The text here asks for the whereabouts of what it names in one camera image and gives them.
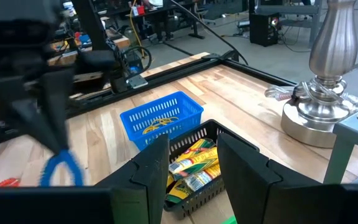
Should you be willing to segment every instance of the wooden tabletop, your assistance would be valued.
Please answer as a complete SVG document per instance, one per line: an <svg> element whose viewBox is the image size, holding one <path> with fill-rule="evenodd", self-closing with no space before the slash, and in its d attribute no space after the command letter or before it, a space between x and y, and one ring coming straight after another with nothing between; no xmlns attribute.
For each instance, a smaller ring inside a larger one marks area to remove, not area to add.
<svg viewBox="0 0 358 224"><path fill-rule="evenodd" d="M185 58L144 73L148 76L202 57ZM128 140L119 115L176 91L184 91L204 108L202 122L215 119L260 148L277 162L320 182L323 181L331 155L330 149L306 146L287 136L280 127L282 106L264 97L269 84L223 65L210 68L181 80L126 98L69 119L71 150L85 171L85 182L93 185L134 157L139 150ZM0 145L0 181L21 178L21 186L36 186L48 150L21 136ZM353 151L343 182L358 177L358 147ZM59 167L53 185L70 185L70 176ZM233 215L226 192L199 210L177 221L163 212L162 223L222 223Z"/></svg>

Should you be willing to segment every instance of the gray floor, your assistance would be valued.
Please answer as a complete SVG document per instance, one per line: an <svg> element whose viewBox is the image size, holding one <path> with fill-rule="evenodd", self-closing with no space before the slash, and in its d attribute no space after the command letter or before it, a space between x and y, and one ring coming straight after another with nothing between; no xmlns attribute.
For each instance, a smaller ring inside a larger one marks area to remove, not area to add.
<svg viewBox="0 0 358 224"><path fill-rule="evenodd" d="M236 23L233 21L238 20L240 17L241 16L230 16L217 19L217 25L211 27L219 35L234 34L237 32L237 27ZM358 36L358 10L356 10L355 19ZM202 28L200 28L200 34L206 37L204 40L187 36L190 32L190 29L176 31L175 40L170 43L193 54L200 52L223 54L230 50L225 43L221 42L215 36L207 34ZM294 43L294 41L296 41L297 33L298 28L296 27L289 30L286 34L287 42ZM291 46L291 48L298 51L309 50L309 33L309 29L300 29L298 42L296 45ZM284 45L262 47L251 44L248 39L238 37L230 37L226 38L226 40L240 51L240 53L248 60L251 67L294 82L309 80L313 76L308 65L309 53L295 53L287 49ZM152 67L158 67L187 57L187 55L162 44L153 45L149 47L149 49L154 58ZM348 82L347 91L358 96L358 70L346 74L344 79Z"/></svg>

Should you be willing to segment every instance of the blue plastic basket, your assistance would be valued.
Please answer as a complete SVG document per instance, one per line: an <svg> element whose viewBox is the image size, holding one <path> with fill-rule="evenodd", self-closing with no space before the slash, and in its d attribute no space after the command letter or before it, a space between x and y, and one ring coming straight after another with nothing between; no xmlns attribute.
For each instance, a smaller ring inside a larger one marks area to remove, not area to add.
<svg viewBox="0 0 358 224"><path fill-rule="evenodd" d="M139 150L143 150L159 135L167 133L173 139L201 123L201 113L204 109L187 96L178 91L145 105L123 112L120 117L124 123L128 138L134 141ZM177 117L178 120L161 126L158 129L143 134L157 118Z"/></svg>

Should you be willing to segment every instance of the red object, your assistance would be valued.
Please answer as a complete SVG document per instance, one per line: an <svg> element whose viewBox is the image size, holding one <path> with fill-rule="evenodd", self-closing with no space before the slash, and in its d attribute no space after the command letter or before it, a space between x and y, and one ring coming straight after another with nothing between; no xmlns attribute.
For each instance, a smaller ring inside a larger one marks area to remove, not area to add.
<svg viewBox="0 0 358 224"><path fill-rule="evenodd" d="M137 9L137 13L139 15L143 15L144 14L144 6L139 6L136 8Z"/></svg>
<svg viewBox="0 0 358 224"><path fill-rule="evenodd" d="M9 178L1 181L0 187L18 187L20 184L19 178Z"/></svg>
<svg viewBox="0 0 358 224"><path fill-rule="evenodd" d="M74 36L75 36L76 39L78 39L81 36L81 33L80 32L75 32Z"/></svg>

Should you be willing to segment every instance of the black basket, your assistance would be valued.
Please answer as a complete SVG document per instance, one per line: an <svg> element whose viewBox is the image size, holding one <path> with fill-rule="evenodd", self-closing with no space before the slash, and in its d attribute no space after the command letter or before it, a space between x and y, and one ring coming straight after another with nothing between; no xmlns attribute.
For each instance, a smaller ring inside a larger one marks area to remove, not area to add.
<svg viewBox="0 0 358 224"><path fill-rule="evenodd" d="M238 134L230 131L215 120L211 119L199 125L197 128L170 140L169 163L174 162L176 158L178 158L190 146L192 146L197 140L201 138L210 138L216 143L219 133L226 133L242 141L243 143L250 145L259 152L258 147L243 139ZM190 215L195 210L199 209L206 202L217 196L217 194L221 193L223 190L223 179L221 176L219 176L179 203L175 204L165 201L164 209L167 212L174 212L177 219L183 219L187 215Z"/></svg>

